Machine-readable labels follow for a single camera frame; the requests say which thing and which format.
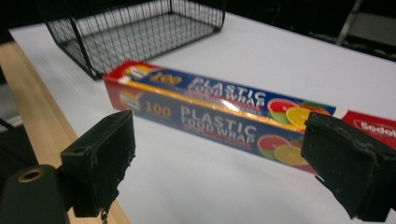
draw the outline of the food wrap box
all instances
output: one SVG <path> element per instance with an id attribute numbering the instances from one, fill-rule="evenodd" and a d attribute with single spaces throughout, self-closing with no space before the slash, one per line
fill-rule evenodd
<path id="1" fill-rule="evenodd" d="M 104 76 L 119 110 L 314 173 L 301 157 L 311 111 L 332 115 L 396 148 L 396 121 L 129 61 Z"/>

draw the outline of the yellow stripe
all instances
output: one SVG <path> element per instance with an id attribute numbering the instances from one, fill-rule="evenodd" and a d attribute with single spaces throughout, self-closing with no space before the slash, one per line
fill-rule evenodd
<path id="1" fill-rule="evenodd" d="M 180 93 L 177 93 L 174 91 L 160 89 L 158 87 L 153 87 L 153 86 L 150 86 L 147 84 L 130 81 L 130 82 L 126 83 L 126 85 L 130 86 L 130 87 L 138 88 L 143 91 L 151 91 L 151 92 L 154 92 L 157 94 L 165 95 L 165 96 L 177 99 L 177 100 L 185 102 L 185 103 L 200 105 L 200 106 L 206 107 L 208 109 L 213 109 L 213 110 L 221 111 L 221 112 L 224 112 L 227 114 L 232 114 L 237 117 L 242 117 L 245 119 L 251 119 L 254 121 L 258 121 L 260 123 L 269 124 L 272 126 L 276 126 L 278 128 L 283 128 L 283 129 L 287 129 L 287 130 L 294 131 L 294 132 L 303 132 L 304 131 L 303 129 L 299 129 L 294 125 L 282 124 L 282 123 L 274 121 L 273 119 L 269 119 L 265 116 L 251 114 L 251 113 L 248 113 L 248 112 L 242 111 L 242 110 L 238 110 L 238 111 L 231 110 L 230 108 L 228 108 L 225 105 L 217 105 L 217 104 L 205 101 L 205 100 L 193 98 L 188 95 L 183 95 L 183 94 L 180 94 Z"/>

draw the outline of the white table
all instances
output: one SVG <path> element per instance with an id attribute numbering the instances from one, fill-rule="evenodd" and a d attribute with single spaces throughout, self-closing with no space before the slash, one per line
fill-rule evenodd
<path id="1" fill-rule="evenodd" d="M 11 31 L 77 135 L 116 112 L 40 24 Z M 396 63 L 226 15 L 223 30 L 151 60 L 396 119 Z M 118 201 L 133 223 L 361 223 L 313 175 L 134 118 L 136 158 Z M 387 223 L 395 223 L 390 212 Z"/>

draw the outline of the wire basket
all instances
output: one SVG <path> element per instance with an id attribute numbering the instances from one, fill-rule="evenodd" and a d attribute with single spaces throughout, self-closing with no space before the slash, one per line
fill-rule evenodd
<path id="1" fill-rule="evenodd" d="M 221 30 L 225 0 L 36 0 L 55 43 L 93 79 Z"/>

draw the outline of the wooden table edge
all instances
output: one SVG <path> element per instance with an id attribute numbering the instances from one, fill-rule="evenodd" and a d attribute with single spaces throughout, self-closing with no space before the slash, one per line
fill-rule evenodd
<path id="1" fill-rule="evenodd" d="M 46 85 L 15 42 L 0 45 L 0 66 L 11 88 L 23 124 L 40 164 L 61 165 L 60 153 L 78 137 Z M 97 218 L 76 218 L 70 223 L 101 223 Z M 108 223 L 131 223 L 120 204 L 111 205 Z"/>

